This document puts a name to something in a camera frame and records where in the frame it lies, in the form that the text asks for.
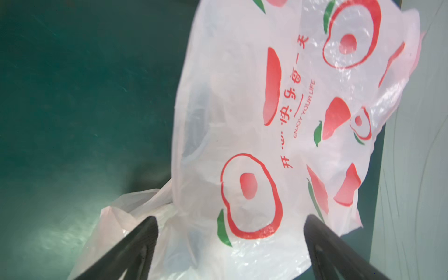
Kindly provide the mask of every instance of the red fruit slice graphic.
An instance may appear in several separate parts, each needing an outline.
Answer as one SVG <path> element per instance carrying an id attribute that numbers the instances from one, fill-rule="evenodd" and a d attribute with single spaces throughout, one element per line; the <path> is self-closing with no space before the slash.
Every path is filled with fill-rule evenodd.
<path id="1" fill-rule="evenodd" d="M 355 132 L 356 141 L 358 141 L 358 143 L 360 143 L 361 145 L 364 145 L 364 142 L 362 142 L 362 140 L 367 141 L 372 139 L 372 127 L 370 125 L 370 117 L 369 113 L 366 110 L 366 107 L 362 107 L 362 110 L 362 115 L 358 115 L 354 119 L 352 118 L 350 120 L 350 127 Z"/>
<path id="2" fill-rule="evenodd" d="M 370 16 L 371 16 L 372 22 L 373 22 L 372 42 L 370 43 L 370 46 L 369 46 L 369 49 L 368 49 L 366 55 L 360 61 L 358 61 L 354 64 L 351 64 L 351 65 L 345 65 L 345 66 L 333 65 L 330 62 L 328 62 L 327 58 L 325 57 L 325 48 L 332 37 L 333 24 L 334 24 L 336 18 L 339 16 L 339 14 L 344 9 L 354 6 L 354 5 L 363 6 L 370 13 Z M 373 50 L 375 50 L 375 48 L 376 48 L 376 44 L 378 42 L 380 25 L 381 25 L 381 8 L 376 0 L 348 0 L 348 1 L 345 1 L 335 10 L 335 12 L 333 13 L 333 16 L 330 20 L 330 24 L 328 27 L 328 38 L 327 38 L 327 41 L 325 42 L 323 49 L 322 49 L 323 60 L 325 60 L 325 62 L 329 66 L 336 68 L 336 69 L 350 69 L 350 68 L 353 68 L 355 66 L 358 66 L 358 65 L 364 63 L 370 57 L 370 55 L 373 53 Z M 324 30 L 325 30 L 325 27 L 326 27 L 326 22 L 325 22 L 325 17 L 324 17 Z"/>
<path id="3" fill-rule="evenodd" d="M 267 49 L 266 90 L 263 107 L 264 125 L 270 125 L 277 113 L 280 98 L 281 66 L 273 48 Z"/>
<path id="4" fill-rule="evenodd" d="M 403 42 L 398 49 L 389 57 L 388 65 L 386 66 L 386 71 L 384 72 L 383 76 L 381 77 L 381 80 L 379 81 L 378 88 L 383 83 L 384 77 L 386 77 L 387 72 L 389 71 L 389 68 L 391 67 L 392 62 L 401 54 L 401 52 L 405 49 L 405 43 Z"/>
<path id="5" fill-rule="evenodd" d="M 313 185 L 314 196 L 316 197 L 319 207 L 328 214 L 328 194 L 323 182 L 317 177 L 317 175 L 307 165 L 308 173 L 311 177 L 311 183 Z"/>
<path id="6" fill-rule="evenodd" d="M 258 189 L 258 183 L 253 173 L 241 174 L 240 185 L 246 199 L 253 199 L 255 197 Z"/>
<path id="7" fill-rule="evenodd" d="M 307 180 L 308 180 L 308 192 L 310 193 L 314 208 L 316 209 L 317 214 L 319 215 L 319 218 L 325 223 L 325 220 L 323 219 L 323 216 L 322 216 L 322 212 L 320 211 L 319 205 L 317 204 L 316 197 L 314 197 L 313 185 L 311 184 L 311 182 L 308 178 L 307 178 Z"/>
<path id="8" fill-rule="evenodd" d="M 355 191 L 361 186 L 361 179 L 359 179 L 356 167 L 351 164 L 345 174 L 345 180 L 341 188 L 334 197 L 334 200 L 340 205 L 350 207 L 353 204 L 353 196 Z"/>
<path id="9" fill-rule="evenodd" d="M 266 0 L 269 4 L 276 7 L 283 7 L 288 0 Z"/>
<path id="10" fill-rule="evenodd" d="M 268 224 L 267 226 L 265 226 L 265 227 L 255 231 L 255 232 L 245 232 L 245 231 L 240 230 L 237 227 L 237 225 L 235 224 L 235 222 L 232 219 L 232 213 L 230 211 L 230 203 L 229 203 L 229 201 L 227 200 L 227 198 L 224 195 L 223 176 L 224 176 L 225 169 L 226 169 L 227 165 L 233 159 L 235 159 L 235 158 L 237 158 L 239 156 L 248 157 L 251 160 L 253 160 L 254 162 L 256 162 L 258 165 L 260 165 L 260 167 L 262 168 L 262 170 L 264 172 L 264 175 L 266 175 L 266 178 L 268 179 L 268 181 L 269 181 L 269 183 L 271 185 L 272 196 L 274 197 L 274 204 L 275 204 L 276 210 L 275 210 L 273 221 L 270 224 Z M 255 187 L 254 187 L 254 179 L 255 178 L 254 177 L 252 178 L 251 174 L 252 173 L 246 173 L 246 175 L 240 177 L 241 189 L 247 188 L 247 190 L 244 190 L 243 193 L 245 191 L 247 191 L 247 194 L 249 194 L 249 197 L 252 194 L 253 190 L 255 189 Z M 282 203 L 280 201 L 280 197 L 279 197 L 278 192 L 277 192 L 277 186 L 276 186 L 274 180 L 272 179 L 271 175 L 269 174 L 268 170 L 266 169 L 266 166 L 261 161 L 259 161 L 257 158 L 255 158 L 254 156 L 252 156 L 250 154 L 238 154 L 238 155 L 234 155 L 232 158 L 230 158 L 225 163 L 225 165 L 223 167 L 223 170 L 221 172 L 221 196 L 222 196 L 222 200 L 224 202 L 224 205 L 227 208 L 228 226 L 229 226 L 230 230 L 232 231 L 232 233 L 235 236 L 237 236 L 239 238 L 243 238 L 243 239 L 266 238 L 266 237 L 271 236 L 272 234 L 274 234 L 278 230 L 278 228 L 280 227 L 280 223 L 281 223 L 281 220 L 283 218 L 283 206 L 282 206 Z"/>
<path id="11" fill-rule="evenodd" d="M 330 138 L 335 130 L 351 117 L 349 107 L 340 97 L 335 97 L 325 112 L 325 121 L 322 122 L 314 130 L 314 142 L 319 146 L 320 141 Z"/>

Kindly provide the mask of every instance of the printed apple graphic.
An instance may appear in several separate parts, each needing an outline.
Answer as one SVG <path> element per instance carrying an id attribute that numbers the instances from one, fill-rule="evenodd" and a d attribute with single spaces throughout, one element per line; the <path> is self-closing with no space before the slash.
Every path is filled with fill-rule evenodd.
<path id="1" fill-rule="evenodd" d="M 314 207 L 316 208 L 317 214 L 320 219 L 323 220 L 322 213 L 320 209 L 322 209 L 326 214 L 328 214 L 328 194 L 325 189 L 325 185 L 323 182 L 317 177 L 317 175 L 311 170 L 311 168 L 307 165 L 306 169 L 308 169 L 308 173 L 311 177 L 311 182 L 308 180 L 308 191 L 311 196 L 311 200 L 313 201 Z"/>
<path id="2" fill-rule="evenodd" d="M 266 11 L 264 10 L 264 4 L 263 4 L 263 1 L 262 0 L 253 0 L 254 1 L 254 3 L 263 11 L 263 13 L 265 13 L 266 14 Z M 279 7 L 279 8 L 281 8 L 281 7 L 283 7 L 285 4 L 286 4 L 286 2 L 288 1 L 288 0 L 266 0 L 269 4 L 271 4 L 272 6 L 275 6 L 275 7 Z"/>
<path id="3" fill-rule="evenodd" d="M 362 107 L 361 113 L 350 120 L 350 127 L 353 129 L 355 139 L 359 144 L 365 145 L 364 141 L 372 139 L 372 127 L 366 107 Z"/>
<path id="4" fill-rule="evenodd" d="M 226 184 L 226 182 L 224 182 L 224 174 L 226 173 L 226 168 L 228 167 L 230 162 L 232 162 L 235 159 L 241 158 L 241 157 L 250 159 L 251 162 L 254 162 L 256 165 L 261 167 L 263 174 L 267 178 L 267 181 L 269 182 L 270 188 L 272 190 L 272 196 L 273 196 L 274 205 L 275 205 L 275 213 L 274 213 L 274 218 L 273 218 L 272 222 L 256 231 L 253 231 L 253 232 L 243 231 L 238 228 L 238 226 L 235 224 L 235 222 L 232 218 L 230 202 L 224 194 L 224 186 Z M 239 183 L 240 183 L 241 191 L 242 191 L 244 198 L 247 200 L 252 200 L 256 196 L 258 188 L 259 188 L 256 176 L 250 172 L 242 172 L 241 175 L 238 174 L 238 176 L 239 176 Z M 261 239 L 261 238 L 266 238 L 268 236 L 273 235 L 277 231 L 277 229 L 280 227 L 280 223 L 283 218 L 283 206 L 282 206 L 280 197 L 277 192 L 277 186 L 276 186 L 274 180 L 272 179 L 270 173 L 266 169 L 266 166 L 260 160 L 255 158 L 254 156 L 252 156 L 250 154 L 242 153 L 242 154 L 233 156 L 225 163 L 225 165 L 222 169 L 222 172 L 221 172 L 221 197 L 222 197 L 222 200 L 224 202 L 224 205 L 225 205 L 226 211 L 227 211 L 228 227 L 230 228 L 230 231 L 235 236 L 242 238 L 242 239 Z M 227 231 L 226 231 L 225 220 L 224 220 L 224 209 L 222 209 L 220 211 L 220 213 L 218 215 L 217 223 L 218 223 L 218 233 L 217 233 L 218 238 L 225 245 L 232 247 L 232 244 L 228 238 Z"/>
<path id="5" fill-rule="evenodd" d="M 364 63 L 375 50 L 381 25 L 381 7 L 376 0 L 348 0 L 337 7 L 332 15 L 335 3 L 336 0 L 331 0 L 323 14 L 323 31 L 325 34 L 328 33 L 328 38 L 323 46 L 322 55 L 329 66 L 336 69 L 350 69 Z M 351 28 L 356 14 L 347 10 L 353 6 L 366 8 L 372 19 L 372 27 L 366 25 L 365 31 L 357 34 L 347 32 L 347 30 L 356 31 Z M 363 35 L 366 35 L 366 38 L 361 40 L 371 38 L 371 43 L 368 48 L 366 46 L 366 48 L 359 49 L 357 36 Z"/>
<path id="6" fill-rule="evenodd" d="M 356 167 L 351 164 L 345 174 L 345 180 L 336 193 L 334 200 L 342 206 L 350 207 L 353 204 L 354 193 L 361 186 L 361 179 L 356 172 Z"/>
<path id="7" fill-rule="evenodd" d="M 314 142 L 317 147 L 322 140 L 330 138 L 335 130 L 350 119 L 350 110 L 344 100 L 335 97 L 325 112 L 325 121 L 319 121 L 319 125 L 314 130 Z"/>
<path id="8" fill-rule="evenodd" d="M 280 99 L 281 66 L 273 48 L 267 49 L 266 89 L 263 107 L 264 125 L 270 125 L 277 113 Z"/>

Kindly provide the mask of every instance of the white plastic bag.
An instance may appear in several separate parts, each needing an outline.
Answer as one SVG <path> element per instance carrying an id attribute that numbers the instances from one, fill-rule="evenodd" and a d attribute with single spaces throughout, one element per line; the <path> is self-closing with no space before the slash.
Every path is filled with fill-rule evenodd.
<path id="1" fill-rule="evenodd" d="M 149 278 L 292 279 L 310 266 L 308 214 L 338 235 L 361 226 L 419 29 L 390 0 L 202 0 L 175 107 L 177 214 Z"/>
<path id="2" fill-rule="evenodd" d="M 155 216 L 159 232 L 176 213 L 172 205 L 171 180 L 159 189 L 124 194 L 101 210 L 99 222 L 84 245 L 68 280 L 83 273 L 146 217 Z"/>

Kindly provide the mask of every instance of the floor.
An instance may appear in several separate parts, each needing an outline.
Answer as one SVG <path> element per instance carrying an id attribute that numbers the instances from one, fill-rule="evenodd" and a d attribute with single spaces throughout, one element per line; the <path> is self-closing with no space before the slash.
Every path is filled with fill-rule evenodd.
<path id="1" fill-rule="evenodd" d="M 0 0 L 1 279 L 66 279 L 119 195 L 170 178 L 196 0 Z"/>
<path id="2" fill-rule="evenodd" d="M 427 33 L 386 126 L 370 262 L 392 280 L 448 279 L 448 1 L 410 8 Z"/>

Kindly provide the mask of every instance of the second plastic bag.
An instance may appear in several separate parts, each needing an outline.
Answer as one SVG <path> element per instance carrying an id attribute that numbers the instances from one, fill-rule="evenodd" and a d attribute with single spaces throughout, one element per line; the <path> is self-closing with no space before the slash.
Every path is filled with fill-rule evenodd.
<path id="1" fill-rule="evenodd" d="M 177 92 L 172 194 L 150 279 L 292 279 L 315 214 L 361 226 L 358 188 L 415 63 L 390 0 L 203 0 Z"/>

